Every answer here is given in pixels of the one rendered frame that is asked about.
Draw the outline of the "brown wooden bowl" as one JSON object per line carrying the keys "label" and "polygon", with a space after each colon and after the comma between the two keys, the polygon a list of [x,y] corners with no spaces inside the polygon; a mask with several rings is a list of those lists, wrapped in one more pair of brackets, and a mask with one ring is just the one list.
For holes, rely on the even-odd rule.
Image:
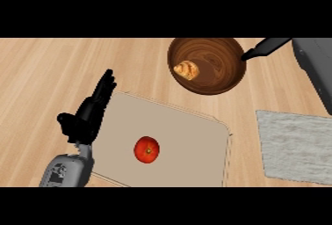
{"label": "brown wooden bowl", "polygon": [[[167,66],[179,84],[200,95],[219,95],[241,82],[247,62],[244,50],[234,38],[175,38],[167,50]],[[183,61],[198,65],[198,76],[188,80],[175,67]]]}

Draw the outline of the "red tomato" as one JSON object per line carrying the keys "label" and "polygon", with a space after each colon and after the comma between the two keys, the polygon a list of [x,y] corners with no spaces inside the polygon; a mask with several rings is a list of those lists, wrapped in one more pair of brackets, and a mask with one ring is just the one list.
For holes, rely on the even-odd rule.
{"label": "red tomato", "polygon": [[135,157],[142,163],[152,163],[160,155],[160,144],[157,140],[144,136],[135,144]]}

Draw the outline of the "beige placemat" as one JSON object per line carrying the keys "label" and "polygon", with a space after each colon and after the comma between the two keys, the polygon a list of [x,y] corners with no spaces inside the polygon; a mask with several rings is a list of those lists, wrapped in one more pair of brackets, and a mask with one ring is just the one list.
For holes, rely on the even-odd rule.
{"label": "beige placemat", "polygon": [[[160,144],[151,163],[135,157],[145,136]],[[119,92],[92,144],[93,173],[129,186],[220,186],[229,137],[217,120]]]}

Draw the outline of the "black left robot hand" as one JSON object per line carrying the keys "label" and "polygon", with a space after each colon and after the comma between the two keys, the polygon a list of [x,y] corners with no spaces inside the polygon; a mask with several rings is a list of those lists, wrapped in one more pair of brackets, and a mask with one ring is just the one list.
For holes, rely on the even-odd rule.
{"label": "black left robot hand", "polygon": [[98,82],[93,94],[80,104],[76,114],[61,113],[58,122],[62,133],[68,136],[68,143],[90,145],[98,137],[107,105],[111,101],[117,86],[113,70],[108,69]]}

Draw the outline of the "golden croissant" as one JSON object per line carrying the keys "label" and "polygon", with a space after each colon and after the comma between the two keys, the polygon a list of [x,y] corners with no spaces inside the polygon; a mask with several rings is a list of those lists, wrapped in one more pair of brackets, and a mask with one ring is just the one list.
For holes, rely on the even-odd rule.
{"label": "golden croissant", "polygon": [[188,80],[194,80],[200,75],[198,65],[192,61],[183,61],[179,63],[175,67],[175,71]]}

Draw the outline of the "grey speckled cloth mat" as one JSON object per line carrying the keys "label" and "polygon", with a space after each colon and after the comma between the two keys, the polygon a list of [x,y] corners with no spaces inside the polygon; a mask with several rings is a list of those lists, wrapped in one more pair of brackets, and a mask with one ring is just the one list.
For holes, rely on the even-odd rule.
{"label": "grey speckled cloth mat", "polygon": [[332,185],[332,118],[257,111],[268,178]]}

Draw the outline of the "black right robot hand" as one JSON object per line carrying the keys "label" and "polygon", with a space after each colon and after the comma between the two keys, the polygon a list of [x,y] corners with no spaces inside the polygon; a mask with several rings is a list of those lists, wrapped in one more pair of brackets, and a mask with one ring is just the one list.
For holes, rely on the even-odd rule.
{"label": "black right robot hand", "polygon": [[268,56],[288,41],[291,38],[266,38],[254,48],[251,48],[241,57],[245,62],[254,57]]}

